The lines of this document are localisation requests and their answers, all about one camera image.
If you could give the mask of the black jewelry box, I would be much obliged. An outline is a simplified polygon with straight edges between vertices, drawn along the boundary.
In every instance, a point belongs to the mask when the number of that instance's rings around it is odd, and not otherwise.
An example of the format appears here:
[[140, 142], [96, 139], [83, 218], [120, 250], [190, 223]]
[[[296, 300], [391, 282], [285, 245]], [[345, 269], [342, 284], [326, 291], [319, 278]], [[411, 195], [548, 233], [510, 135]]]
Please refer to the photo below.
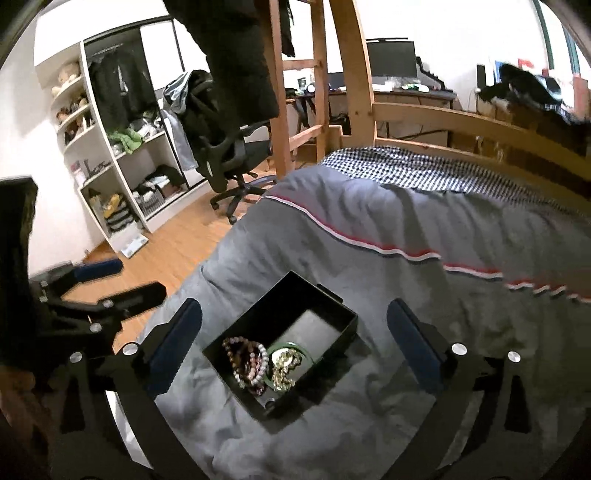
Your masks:
[[358, 319], [341, 297], [290, 271], [204, 355], [253, 417], [273, 418], [320, 392]]

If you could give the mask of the green folded cloth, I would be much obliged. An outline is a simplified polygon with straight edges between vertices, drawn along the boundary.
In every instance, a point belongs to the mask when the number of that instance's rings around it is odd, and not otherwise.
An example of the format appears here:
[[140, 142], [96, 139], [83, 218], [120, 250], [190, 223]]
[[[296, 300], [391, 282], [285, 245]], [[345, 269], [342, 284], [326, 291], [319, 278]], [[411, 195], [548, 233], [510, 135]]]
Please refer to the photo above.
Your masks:
[[124, 131], [111, 131], [107, 134], [107, 138], [112, 145], [120, 144], [126, 154], [134, 153], [143, 144], [142, 137], [131, 128]]

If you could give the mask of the grey duvet with red trim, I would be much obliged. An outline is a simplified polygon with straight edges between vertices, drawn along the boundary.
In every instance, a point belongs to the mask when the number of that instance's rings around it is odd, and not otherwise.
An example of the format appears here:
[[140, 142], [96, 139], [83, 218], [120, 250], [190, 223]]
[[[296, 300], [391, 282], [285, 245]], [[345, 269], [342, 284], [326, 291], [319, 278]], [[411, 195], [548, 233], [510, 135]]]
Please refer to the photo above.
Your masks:
[[[341, 296], [359, 327], [320, 401], [269, 423], [239, 403], [204, 348], [287, 272]], [[433, 402], [388, 330], [398, 298], [448, 341], [520, 355], [541, 469], [568, 448], [590, 405], [590, 222], [547, 205], [305, 168], [249, 208], [148, 326], [188, 298], [204, 326], [156, 404], [215, 479], [383, 476]]]

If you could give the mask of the green bangle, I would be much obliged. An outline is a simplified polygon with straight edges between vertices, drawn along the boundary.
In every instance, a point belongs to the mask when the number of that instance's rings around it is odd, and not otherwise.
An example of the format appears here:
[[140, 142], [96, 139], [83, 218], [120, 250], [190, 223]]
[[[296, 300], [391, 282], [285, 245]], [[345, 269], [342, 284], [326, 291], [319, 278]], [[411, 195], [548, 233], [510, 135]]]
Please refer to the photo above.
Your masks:
[[294, 342], [276, 343], [269, 349], [270, 361], [276, 368], [294, 370], [310, 368], [315, 365], [311, 353], [303, 346]]

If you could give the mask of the white shelving unit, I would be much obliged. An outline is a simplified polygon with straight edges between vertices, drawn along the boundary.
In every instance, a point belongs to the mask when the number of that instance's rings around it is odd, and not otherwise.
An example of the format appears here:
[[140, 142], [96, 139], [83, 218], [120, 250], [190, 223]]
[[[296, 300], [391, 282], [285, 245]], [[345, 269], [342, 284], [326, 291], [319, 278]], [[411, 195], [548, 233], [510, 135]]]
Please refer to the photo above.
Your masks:
[[[132, 122], [142, 146], [126, 154], [112, 145], [102, 124], [89, 63], [111, 50], [132, 52], [146, 69], [156, 104]], [[34, 65], [39, 83], [50, 89], [50, 118], [78, 196], [111, 249], [133, 253], [143, 234], [155, 232], [207, 190], [197, 170], [177, 155], [178, 132], [164, 112], [163, 88], [184, 70], [174, 24], [156, 20], [87, 39], [37, 38]]]

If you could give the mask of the black office chair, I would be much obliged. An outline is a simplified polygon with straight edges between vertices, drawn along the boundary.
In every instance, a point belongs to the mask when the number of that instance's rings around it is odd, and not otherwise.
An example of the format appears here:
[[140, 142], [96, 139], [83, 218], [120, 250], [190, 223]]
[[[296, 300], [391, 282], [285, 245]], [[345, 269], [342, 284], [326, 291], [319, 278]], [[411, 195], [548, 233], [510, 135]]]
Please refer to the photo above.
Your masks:
[[211, 208], [229, 199], [225, 217], [233, 225], [235, 210], [249, 195], [263, 196], [268, 186], [277, 182], [274, 175], [260, 177], [257, 166], [270, 158], [270, 139], [249, 142], [247, 137], [260, 128], [270, 129], [270, 122], [231, 127], [222, 118], [213, 97], [214, 81], [206, 71], [184, 72], [163, 88], [164, 112], [170, 125], [179, 133], [174, 141], [177, 155], [185, 169], [197, 170], [216, 193]]

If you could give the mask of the hanging dark clothes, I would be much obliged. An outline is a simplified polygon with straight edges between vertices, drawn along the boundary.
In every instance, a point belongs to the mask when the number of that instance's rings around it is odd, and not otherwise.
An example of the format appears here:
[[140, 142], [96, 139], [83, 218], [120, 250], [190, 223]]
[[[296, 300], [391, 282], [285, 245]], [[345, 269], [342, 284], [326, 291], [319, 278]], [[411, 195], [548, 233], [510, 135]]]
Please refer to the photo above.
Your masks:
[[107, 133], [122, 132], [156, 104], [146, 69], [123, 48], [111, 50], [89, 63], [90, 81]]

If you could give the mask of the checkered bed sheet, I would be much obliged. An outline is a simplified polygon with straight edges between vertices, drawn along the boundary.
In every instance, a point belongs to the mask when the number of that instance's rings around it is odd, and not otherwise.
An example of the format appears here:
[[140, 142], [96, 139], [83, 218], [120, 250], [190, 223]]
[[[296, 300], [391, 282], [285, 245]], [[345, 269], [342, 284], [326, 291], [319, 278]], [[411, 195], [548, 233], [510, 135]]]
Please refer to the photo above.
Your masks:
[[418, 154], [399, 147], [344, 148], [329, 153], [322, 165], [353, 179], [382, 185], [475, 194], [514, 205], [540, 205], [562, 213], [585, 215], [522, 180], [465, 160]]

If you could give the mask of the dark clothes pile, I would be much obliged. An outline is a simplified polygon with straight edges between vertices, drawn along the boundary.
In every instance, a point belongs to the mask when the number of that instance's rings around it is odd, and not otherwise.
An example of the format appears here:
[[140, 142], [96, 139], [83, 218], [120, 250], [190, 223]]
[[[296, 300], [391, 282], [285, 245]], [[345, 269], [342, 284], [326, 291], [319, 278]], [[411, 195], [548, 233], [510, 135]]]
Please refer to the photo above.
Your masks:
[[549, 119], [562, 121], [568, 126], [590, 127], [589, 119], [580, 119], [563, 107], [561, 98], [555, 97], [545, 80], [512, 64], [502, 63], [499, 80], [492, 86], [481, 87], [478, 96], [491, 103], [494, 99], [507, 102], [510, 106], [527, 107]]

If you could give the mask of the black computer monitor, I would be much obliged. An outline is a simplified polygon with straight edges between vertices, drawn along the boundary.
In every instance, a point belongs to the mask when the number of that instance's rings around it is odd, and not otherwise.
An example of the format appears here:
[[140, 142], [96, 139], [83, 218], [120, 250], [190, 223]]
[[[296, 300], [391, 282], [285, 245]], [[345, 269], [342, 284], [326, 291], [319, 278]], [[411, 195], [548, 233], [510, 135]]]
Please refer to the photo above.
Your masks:
[[373, 77], [416, 78], [418, 64], [415, 44], [409, 40], [366, 41]]

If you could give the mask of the wooden bed frame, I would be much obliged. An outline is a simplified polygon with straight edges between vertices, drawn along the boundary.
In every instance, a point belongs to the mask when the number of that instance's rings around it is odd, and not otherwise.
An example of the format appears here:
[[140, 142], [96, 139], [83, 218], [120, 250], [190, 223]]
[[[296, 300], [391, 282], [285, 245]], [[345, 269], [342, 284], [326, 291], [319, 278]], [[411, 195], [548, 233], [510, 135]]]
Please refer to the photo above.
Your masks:
[[[346, 100], [348, 100], [349, 121], [352, 128], [352, 133], [349, 135], [342, 134], [341, 130], [335, 131], [339, 135], [337, 141], [339, 147], [397, 146], [419, 154], [465, 160], [538, 187], [543, 193], [564, 202], [569, 207], [586, 213], [590, 211], [589, 189], [583, 193], [577, 193], [572, 187], [552, 179], [547, 172], [547, 166], [552, 164], [589, 186], [590, 162], [535, 131], [462, 111], [377, 102], [370, 77], [369, 54], [356, 3], [332, 1], [331, 10], [344, 67]], [[430, 143], [379, 137], [377, 124], [390, 121], [482, 137], [503, 147], [511, 147], [534, 155], [544, 163], [540, 167], [522, 168], [499, 157], [487, 157]]]

